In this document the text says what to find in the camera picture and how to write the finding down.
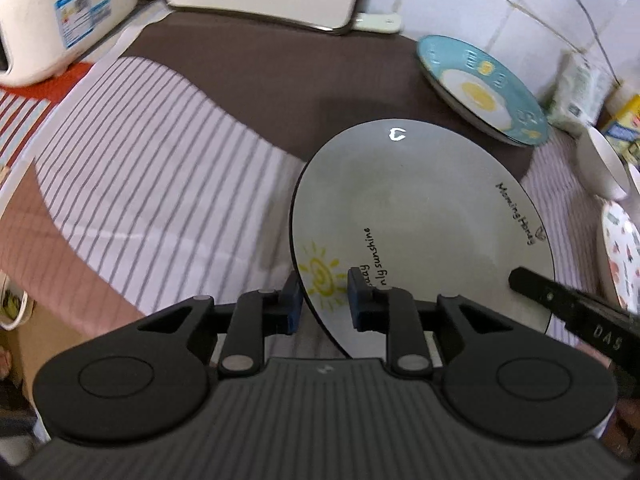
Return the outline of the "white salt bag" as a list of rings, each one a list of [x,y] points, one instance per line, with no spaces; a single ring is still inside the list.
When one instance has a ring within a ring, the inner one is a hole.
[[[613,77],[600,63],[580,53],[568,54],[548,107],[548,123],[579,138],[596,124],[612,83]]]

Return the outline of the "white ribbed bowl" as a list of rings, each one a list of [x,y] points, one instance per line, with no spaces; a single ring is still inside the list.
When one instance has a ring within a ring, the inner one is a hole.
[[[630,191],[626,169],[614,148],[593,127],[587,128],[576,144],[579,181],[592,195],[619,202]]]

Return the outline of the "striped patterned table mat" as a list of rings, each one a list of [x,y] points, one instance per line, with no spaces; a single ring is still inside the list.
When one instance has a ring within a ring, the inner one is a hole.
[[[197,294],[279,287],[304,163],[383,118],[457,131],[499,159],[544,220],[558,280],[596,289],[600,205],[568,136],[536,150],[485,136],[434,91],[404,37],[197,13],[170,14],[75,78],[4,196],[2,270],[90,338]]]

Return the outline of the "white sunshine plate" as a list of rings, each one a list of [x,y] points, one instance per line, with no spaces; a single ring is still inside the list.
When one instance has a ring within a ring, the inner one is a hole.
[[[510,289],[520,266],[552,276],[544,224],[494,156],[410,119],[349,128],[311,157],[290,214],[292,259],[311,309],[341,352],[380,358],[385,339],[352,325],[347,273],[419,300],[465,296],[534,330],[548,310]]]

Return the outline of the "teal fried egg plate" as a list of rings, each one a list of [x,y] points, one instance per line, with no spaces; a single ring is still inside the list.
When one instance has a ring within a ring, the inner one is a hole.
[[[488,53],[460,39],[427,35],[416,43],[427,81],[461,117],[492,138],[536,148],[549,125],[533,93]]]

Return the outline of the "white patterned plate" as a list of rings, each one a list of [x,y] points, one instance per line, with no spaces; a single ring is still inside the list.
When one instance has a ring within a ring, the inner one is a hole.
[[[624,208],[605,202],[597,229],[600,281],[605,298],[639,314],[639,232]]]

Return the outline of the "white rice cooker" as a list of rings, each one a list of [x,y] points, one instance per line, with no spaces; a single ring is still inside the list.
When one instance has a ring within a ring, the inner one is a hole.
[[[138,0],[1,0],[1,84],[26,87],[66,70]]]

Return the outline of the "yellow label cooking wine bottle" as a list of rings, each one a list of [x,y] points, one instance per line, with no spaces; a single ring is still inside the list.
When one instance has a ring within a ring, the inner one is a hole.
[[[639,167],[640,96],[635,94],[606,124],[603,135],[623,160]]]

